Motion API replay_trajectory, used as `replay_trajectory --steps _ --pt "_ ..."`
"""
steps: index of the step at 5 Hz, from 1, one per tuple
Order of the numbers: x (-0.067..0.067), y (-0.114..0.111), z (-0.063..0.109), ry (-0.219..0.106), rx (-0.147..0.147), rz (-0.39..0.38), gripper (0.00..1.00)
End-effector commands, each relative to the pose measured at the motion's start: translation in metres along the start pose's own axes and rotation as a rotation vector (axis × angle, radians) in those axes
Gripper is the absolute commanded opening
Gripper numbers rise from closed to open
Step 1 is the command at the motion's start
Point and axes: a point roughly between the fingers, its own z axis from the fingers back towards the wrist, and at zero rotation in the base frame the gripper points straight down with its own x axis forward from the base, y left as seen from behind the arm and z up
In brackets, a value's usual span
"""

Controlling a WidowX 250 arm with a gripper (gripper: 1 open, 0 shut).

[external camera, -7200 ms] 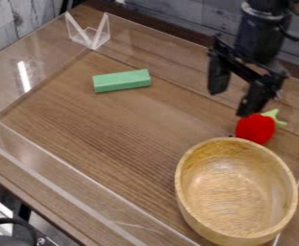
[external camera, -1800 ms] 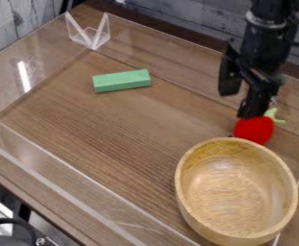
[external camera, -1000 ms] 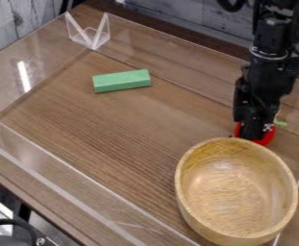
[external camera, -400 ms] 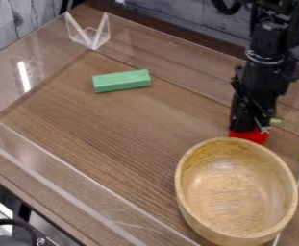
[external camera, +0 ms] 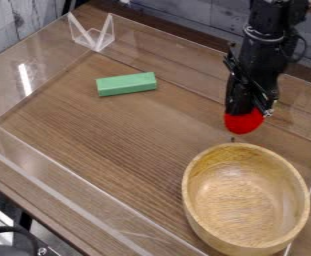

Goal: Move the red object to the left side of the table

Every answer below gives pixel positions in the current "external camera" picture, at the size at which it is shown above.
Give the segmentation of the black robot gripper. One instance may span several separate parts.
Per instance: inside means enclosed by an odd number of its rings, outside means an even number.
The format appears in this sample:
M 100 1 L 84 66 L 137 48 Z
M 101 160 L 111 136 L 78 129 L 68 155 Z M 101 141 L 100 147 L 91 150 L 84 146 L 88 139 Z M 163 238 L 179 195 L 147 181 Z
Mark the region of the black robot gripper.
M 241 116 L 256 111 L 262 117 L 274 113 L 279 99 L 278 77 L 286 71 L 296 47 L 296 30 L 260 33 L 244 29 L 239 52 L 229 47 L 224 64 L 229 71 L 225 87 L 225 113 Z

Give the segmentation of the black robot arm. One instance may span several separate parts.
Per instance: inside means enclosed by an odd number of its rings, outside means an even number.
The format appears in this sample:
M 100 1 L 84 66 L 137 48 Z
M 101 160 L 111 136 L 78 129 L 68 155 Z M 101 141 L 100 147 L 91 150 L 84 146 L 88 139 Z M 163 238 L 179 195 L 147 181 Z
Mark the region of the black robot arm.
M 306 54 L 306 39 L 296 25 L 306 21 L 308 0 L 249 0 L 240 48 L 229 45 L 224 65 L 229 71 L 225 113 L 258 111 L 270 116 L 279 99 L 278 78 Z

